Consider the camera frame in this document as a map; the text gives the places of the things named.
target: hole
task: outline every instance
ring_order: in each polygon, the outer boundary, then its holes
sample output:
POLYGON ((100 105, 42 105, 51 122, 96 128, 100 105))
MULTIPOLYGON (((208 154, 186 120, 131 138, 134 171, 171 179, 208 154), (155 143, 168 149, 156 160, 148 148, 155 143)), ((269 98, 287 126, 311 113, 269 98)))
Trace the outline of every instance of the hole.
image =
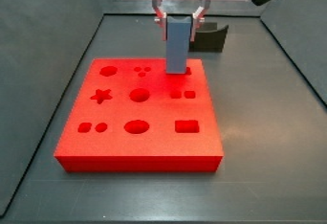
POLYGON ((96 125, 96 131, 98 131, 99 133, 106 132, 106 131, 107 131, 107 123, 99 123, 99 124, 96 125))
POLYGON ((174 90, 174 91, 170 92, 170 96, 174 99, 180 99, 182 98, 182 92, 179 90, 174 90))
POLYGON ((91 123, 82 123, 78 127, 79 133, 87 133, 91 130, 92 124, 91 123))
POLYGON ((192 74, 191 68, 187 67, 187 73, 186 73, 186 75, 191 75, 191 74, 192 74))
POLYGON ((107 66, 102 69, 100 74, 106 77, 110 77, 118 73, 118 68, 112 66, 107 66))
POLYGON ((150 124, 148 122, 140 120, 130 121, 124 128, 131 134, 142 134, 148 130, 150 124))
POLYGON ((199 122, 175 121, 175 131, 178 133, 199 133, 199 122))
POLYGON ((195 91, 186 91, 184 96, 187 99, 194 99, 195 98, 195 91))
POLYGON ((130 98, 135 102, 144 102, 150 98, 150 92, 146 89, 135 89, 130 94, 130 98))
POLYGON ((96 95, 91 97, 91 100, 96 100, 98 104, 102 104, 104 100, 111 100, 112 97, 108 95, 111 90, 96 90, 96 95))

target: red foam block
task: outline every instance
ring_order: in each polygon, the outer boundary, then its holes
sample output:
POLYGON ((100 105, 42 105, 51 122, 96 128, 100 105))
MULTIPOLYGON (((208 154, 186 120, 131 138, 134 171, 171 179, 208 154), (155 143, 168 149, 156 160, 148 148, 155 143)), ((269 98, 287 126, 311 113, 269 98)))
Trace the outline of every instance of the red foam block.
POLYGON ((55 157, 66 171, 215 171, 223 146, 202 61, 96 59, 55 157))

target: circular hole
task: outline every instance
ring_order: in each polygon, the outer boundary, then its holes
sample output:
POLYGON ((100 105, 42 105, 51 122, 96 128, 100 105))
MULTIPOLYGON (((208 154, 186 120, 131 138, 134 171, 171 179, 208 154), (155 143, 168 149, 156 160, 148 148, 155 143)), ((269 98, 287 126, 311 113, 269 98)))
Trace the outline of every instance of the circular hole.
POLYGON ((91 130, 92 124, 91 123, 82 123, 78 127, 79 133, 87 133, 91 130))
POLYGON ((107 66, 102 69, 100 74, 106 77, 110 77, 118 73, 118 68, 112 66, 107 66))
POLYGON ((174 91, 170 92, 170 96, 174 99, 180 99, 182 98, 182 92, 179 90, 174 90, 174 91))
POLYGON ((142 89, 142 88, 134 89, 131 94, 130 94, 130 98, 135 102, 144 102, 150 98, 150 92, 148 92, 148 90, 142 89))
POLYGON ((107 123, 99 123, 99 124, 96 125, 96 131, 98 131, 99 133, 106 132, 106 131, 107 131, 107 123))
POLYGON ((148 130, 150 124, 148 122, 140 120, 130 121, 124 128, 131 134, 142 134, 148 130))

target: star-shaped hole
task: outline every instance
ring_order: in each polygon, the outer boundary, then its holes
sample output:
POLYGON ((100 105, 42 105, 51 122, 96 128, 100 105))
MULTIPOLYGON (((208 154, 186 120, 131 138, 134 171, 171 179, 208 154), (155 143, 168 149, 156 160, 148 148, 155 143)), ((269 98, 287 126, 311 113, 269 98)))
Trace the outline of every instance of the star-shaped hole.
POLYGON ((96 100, 98 104, 102 104, 104 100, 111 100, 112 97, 108 95, 111 90, 96 90, 96 95, 91 97, 91 100, 96 100))

